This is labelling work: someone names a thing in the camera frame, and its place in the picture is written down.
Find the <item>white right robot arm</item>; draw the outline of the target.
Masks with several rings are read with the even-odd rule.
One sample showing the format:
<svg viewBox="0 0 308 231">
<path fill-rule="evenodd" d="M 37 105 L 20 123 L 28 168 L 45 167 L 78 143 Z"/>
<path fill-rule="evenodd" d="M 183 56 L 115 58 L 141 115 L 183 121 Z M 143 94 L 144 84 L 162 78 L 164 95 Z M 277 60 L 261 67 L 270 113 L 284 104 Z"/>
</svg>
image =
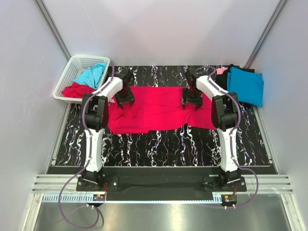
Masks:
<svg viewBox="0 0 308 231">
<path fill-rule="evenodd" d="M 187 103 L 193 104 L 197 110 L 203 105 L 203 95 L 211 100 L 211 120 L 217 129 L 221 148 L 220 172 L 213 186 L 229 191 L 241 179 L 235 156 L 236 134 L 241 116 L 237 94 L 220 87 L 212 79 L 215 73 L 215 69 L 209 75 L 198 72 L 195 68 L 188 69 L 185 72 L 188 87 L 182 90 L 181 104 L 183 108 Z"/>
</svg>

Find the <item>red t-shirt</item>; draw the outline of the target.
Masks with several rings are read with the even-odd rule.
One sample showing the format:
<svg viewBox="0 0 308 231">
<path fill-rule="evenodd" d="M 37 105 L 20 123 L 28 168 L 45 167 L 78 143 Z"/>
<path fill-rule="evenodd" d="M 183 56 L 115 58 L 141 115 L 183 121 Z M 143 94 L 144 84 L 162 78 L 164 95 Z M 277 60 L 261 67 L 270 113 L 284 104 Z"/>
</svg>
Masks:
<svg viewBox="0 0 308 231">
<path fill-rule="evenodd" d="M 216 129 L 211 121 L 211 101 L 203 95 L 203 105 L 181 104 L 182 87 L 131 87 L 135 103 L 109 104 L 108 128 L 114 134 L 146 134 L 174 130 L 187 124 Z"/>
</svg>

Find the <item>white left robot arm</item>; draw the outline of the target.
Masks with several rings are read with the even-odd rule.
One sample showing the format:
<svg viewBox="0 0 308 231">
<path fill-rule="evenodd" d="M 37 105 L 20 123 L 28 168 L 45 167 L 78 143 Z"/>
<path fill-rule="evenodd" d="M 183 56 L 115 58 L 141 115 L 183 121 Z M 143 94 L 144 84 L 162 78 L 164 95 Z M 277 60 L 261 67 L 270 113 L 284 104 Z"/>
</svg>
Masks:
<svg viewBox="0 0 308 231">
<path fill-rule="evenodd" d="M 116 105 L 123 108 L 124 103 L 133 105 L 135 98 L 130 89 L 133 78 L 131 70 L 112 74 L 108 80 L 93 93 L 86 93 L 82 98 L 81 123 L 86 135 L 86 161 L 81 174 L 81 181 L 97 191 L 103 187 L 102 139 L 109 121 L 108 103 L 115 98 Z"/>
</svg>

